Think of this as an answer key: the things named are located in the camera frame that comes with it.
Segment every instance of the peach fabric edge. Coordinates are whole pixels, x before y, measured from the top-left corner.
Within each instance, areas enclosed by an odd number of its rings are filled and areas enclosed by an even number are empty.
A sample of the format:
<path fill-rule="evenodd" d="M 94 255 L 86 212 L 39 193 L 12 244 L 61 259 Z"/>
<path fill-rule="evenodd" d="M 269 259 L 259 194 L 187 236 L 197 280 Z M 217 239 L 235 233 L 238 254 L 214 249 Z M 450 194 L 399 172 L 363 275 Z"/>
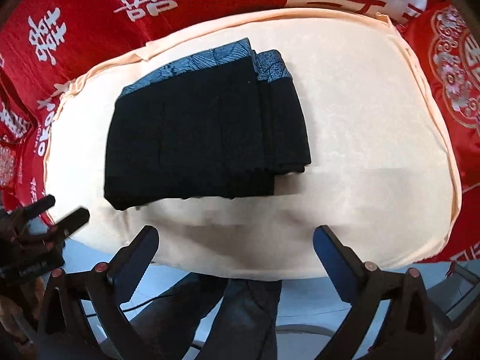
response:
<path fill-rule="evenodd" d="M 55 114 L 54 120 L 58 119 L 62 112 L 63 105 L 70 99 L 75 97 L 84 88 L 86 81 L 89 78 L 115 66 L 127 65 L 131 63 L 140 62 L 143 60 L 149 60 L 150 58 L 165 52 L 181 43 L 188 40 L 198 38 L 203 35 L 210 34 L 225 28 L 237 27 L 246 23 L 252 23 L 255 21 L 268 21 L 268 20 L 282 20 L 282 19 L 300 19 L 300 18 L 319 18 L 319 19 L 339 19 L 354 21 L 356 23 L 364 24 L 368 27 L 375 27 L 377 30 L 384 32 L 387 36 L 392 38 L 393 43 L 398 47 L 400 53 L 404 57 L 407 64 L 410 66 L 412 74 L 417 81 L 418 88 L 425 100 L 427 108 L 430 113 L 430 117 L 438 132 L 440 133 L 443 143 L 446 146 L 447 156 L 449 160 L 450 176 L 454 187 L 452 197 L 452 216 L 450 222 L 450 228 L 448 234 L 443 239 L 442 244 L 438 246 L 435 252 L 431 255 L 425 256 L 429 258 L 439 253 L 447 244 L 450 234 L 460 213 L 460 207 L 462 202 L 462 191 L 460 183 L 460 174 L 457 168 L 457 162 L 453 154 L 452 143 L 450 141 L 450 135 L 446 128 L 445 121 L 443 120 L 440 109 L 438 108 L 433 95 L 431 94 L 430 86 L 428 84 L 425 73 L 423 72 L 418 57 L 414 51 L 410 48 L 408 43 L 401 37 L 395 26 L 390 21 L 388 15 L 380 13 L 376 14 L 375 18 L 353 14 L 350 12 L 343 12 L 332 9 L 324 8 L 282 8 L 261 12 L 245 13 L 240 15 L 233 15 L 222 17 L 220 19 L 206 21 L 203 23 L 195 24 L 193 26 L 184 28 L 174 32 L 164 38 L 147 42 L 144 47 L 136 50 L 132 50 L 124 55 L 120 55 L 108 61 L 102 62 L 87 73 L 79 76 L 75 82 L 70 84 L 69 90 L 61 96 L 61 102 L 58 106 L 58 110 Z M 47 150 L 44 156 L 44 183 L 46 185 L 47 180 L 47 161 L 50 153 L 50 139 L 47 145 Z"/>

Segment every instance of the blue patterned trim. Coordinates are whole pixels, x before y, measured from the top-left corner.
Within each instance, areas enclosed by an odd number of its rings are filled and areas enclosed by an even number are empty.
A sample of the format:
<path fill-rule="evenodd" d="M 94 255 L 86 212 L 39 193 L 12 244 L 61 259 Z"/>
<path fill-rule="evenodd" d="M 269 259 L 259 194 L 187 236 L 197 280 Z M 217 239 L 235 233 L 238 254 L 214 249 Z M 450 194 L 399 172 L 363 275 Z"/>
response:
<path fill-rule="evenodd" d="M 281 78 L 292 78 L 287 70 L 282 55 L 277 50 L 261 52 L 255 56 L 256 71 L 258 81 L 268 80 L 269 83 Z"/>
<path fill-rule="evenodd" d="M 179 74 L 224 65 L 248 57 L 251 53 L 252 50 L 248 38 L 225 44 L 214 49 L 197 52 L 196 54 L 186 56 L 161 66 L 138 81 L 135 81 L 133 84 L 126 86 L 123 88 L 122 93 L 118 98 Z"/>

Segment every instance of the folded black garment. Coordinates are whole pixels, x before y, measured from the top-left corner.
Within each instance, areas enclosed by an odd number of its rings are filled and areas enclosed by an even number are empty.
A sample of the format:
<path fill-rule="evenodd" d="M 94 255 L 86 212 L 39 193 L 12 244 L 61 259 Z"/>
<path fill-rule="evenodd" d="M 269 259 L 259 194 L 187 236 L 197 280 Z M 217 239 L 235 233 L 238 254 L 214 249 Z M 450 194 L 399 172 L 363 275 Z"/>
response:
<path fill-rule="evenodd" d="M 104 196 L 118 210 L 164 198 L 267 196 L 275 175 L 309 163 L 280 54 L 257 55 L 244 39 L 124 88 L 107 138 Z"/>

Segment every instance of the black cable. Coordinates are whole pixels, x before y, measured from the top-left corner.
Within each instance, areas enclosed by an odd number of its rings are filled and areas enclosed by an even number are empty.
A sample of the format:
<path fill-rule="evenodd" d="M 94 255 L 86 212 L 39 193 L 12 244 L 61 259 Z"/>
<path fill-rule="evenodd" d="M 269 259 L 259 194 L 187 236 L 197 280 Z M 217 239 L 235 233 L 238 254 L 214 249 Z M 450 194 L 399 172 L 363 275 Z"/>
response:
<path fill-rule="evenodd" d="M 141 306 L 144 306 L 144 305 L 146 305 L 146 304 L 148 304 L 148 303 L 150 303 L 150 302 L 153 302 L 154 300 L 162 299 L 162 298 L 167 298 L 167 297 L 169 297 L 169 296 L 171 296 L 171 295 L 158 295 L 158 296 L 156 296 L 156 297 L 154 297 L 154 298 L 151 298 L 151 299 L 146 300 L 146 301 L 143 302 L 143 303 L 137 304 L 137 305 L 134 306 L 134 307 L 130 307 L 129 309 L 124 309 L 124 310 L 122 309 L 122 312 L 129 312 L 129 311 L 133 311 L 133 310 L 139 309 Z M 87 318 L 95 317 L 95 316 L 97 316 L 97 313 L 87 314 L 87 315 L 86 315 Z"/>

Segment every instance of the person's leg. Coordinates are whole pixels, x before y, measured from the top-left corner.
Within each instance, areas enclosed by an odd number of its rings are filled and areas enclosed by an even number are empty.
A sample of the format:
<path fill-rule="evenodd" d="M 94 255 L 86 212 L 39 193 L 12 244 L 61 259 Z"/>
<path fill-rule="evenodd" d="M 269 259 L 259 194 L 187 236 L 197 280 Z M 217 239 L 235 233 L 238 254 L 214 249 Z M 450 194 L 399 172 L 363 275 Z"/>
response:
<path fill-rule="evenodd" d="M 196 360 L 276 360 L 282 282 L 231 279 Z"/>
<path fill-rule="evenodd" d="M 182 360 L 200 320 L 223 296 L 228 279 L 190 273 L 145 307 L 130 321 L 140 338 L 165 360 Z M 111 357 L 110 340 L 100 345 Z"/>

